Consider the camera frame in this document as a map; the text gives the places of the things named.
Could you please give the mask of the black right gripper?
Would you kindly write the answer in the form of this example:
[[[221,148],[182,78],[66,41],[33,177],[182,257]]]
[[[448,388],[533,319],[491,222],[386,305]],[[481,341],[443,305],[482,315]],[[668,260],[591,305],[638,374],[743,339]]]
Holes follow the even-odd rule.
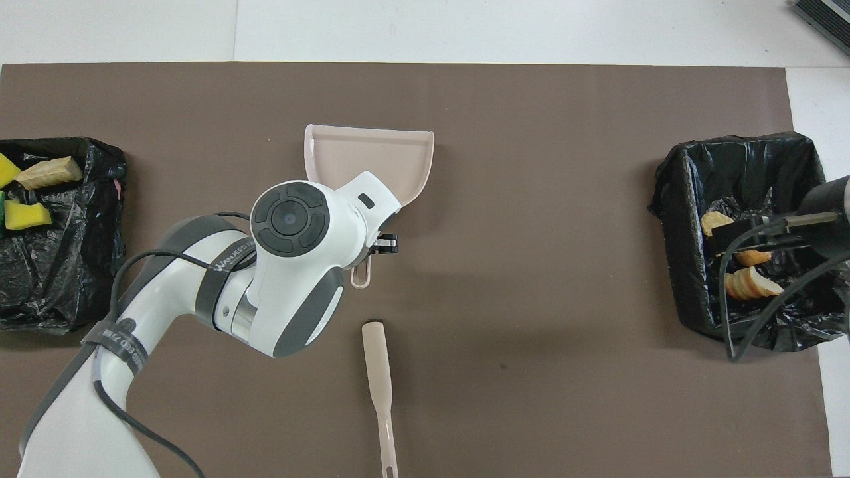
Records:
[[[810,248],[825,258],[836,258],[849,250],[848,179],[848,176],[844,176],[814,187],[805,195],[800,205],[801,215],[816,214],[823,220],[828,216],[831,217],[831,221],[825,220],[811,226],[804,226],[800,233]],[[738,236],[774,222],[780,223],[779,220],[771,220],[771,218],[747,218],[736,220],[725,226],[714,227],[711,229],[711,253],[714,256],[723,255]],[[792,233],[780,229],[779,226],[772,226],[771,229],[759,231],[755,236],[744,239],[734,249],[734,253],[749,250],[766,253],[793,246]]]

